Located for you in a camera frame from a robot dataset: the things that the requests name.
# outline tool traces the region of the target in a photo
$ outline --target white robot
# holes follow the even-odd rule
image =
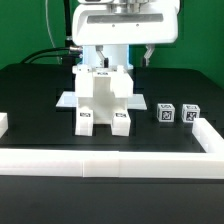
[[[128,136],[128,46],[146,44],[147,65],[155,44],[178,36],[179,0],[79,0],[73,17],[73,41],[83,47],[82,64],[73,67],[76,135],[91,136],[93,124],[109,124],[113,135]]]

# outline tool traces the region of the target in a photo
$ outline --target small cube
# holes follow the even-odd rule
[[[112,135],[129,136],[131,119],[127,111],[115,112],[112,118]]]
[[[193,123],[195,118],[199,118],[200,108],[194,104],[183,104],[182,120],[185,123]]]
[[[174,122],[175,108],[173,104],[159,103],[157,105],[157,118],[159,122]]]

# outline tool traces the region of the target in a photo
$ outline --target white plastic structure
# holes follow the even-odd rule
[[[0,113],[0,138],[8,130],[8,116],[7,113]]]
[[[182,120],[184,123],[193,123],[195,118],[199,118],[200,108],[194,104],[183,104]]]
[[[224,153],[224,139],[204,118],[195,118],[192,133],[207,153]]]
[[[173,43],[178,36],[173,0],[149,1],[138,13],[114,14],[109,4],[81,4],[73,18],[76,45]]]
[[[76,74],[76,135],[91,136],[93,124],[110,124],[113,135],[128,136],[130,118],[128,98],[133,96],[133,81],[123,66],[73,67]]]
[[[1,149],[0,175],[224,179],[224,154]]]
[[[174,122],[175,107],[173,104],[159,103],[157,105],[157,118],[159,122]]]

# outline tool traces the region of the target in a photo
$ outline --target silver metal part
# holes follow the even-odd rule
[[[83,48],[80,46],[70,46],[70,51],[74,51],[74,52],[82,52]]]
[[[114,14],[132,14],[140,12],[140,4],[149,0],[114,0],[111,4],[111,11]]]
[[[147,49],[147,51],[145,52],[144,59],[146,61],[146,66],[148,66],[149,65],[149,58],[152,56],[152,53],[155,50],[155,45],[154,44],[148,44],[148,45],[146,45],[146,49]]]
[[[119,23],[144,23],[162,22],[163,14],[134,14],[134,15],[94,15],[87,19],[88,24],[119,24]]]
[[[102,51],[103,51],[103,46],[96,46],[96,53],[99,56],[101,62],[103,62],[105,60],[105,57],[104,57]]]

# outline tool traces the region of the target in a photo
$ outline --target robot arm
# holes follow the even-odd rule
[[[77,45],[172,43],[178,36],[179,0],[80,3],[73,19],[73,41]]]

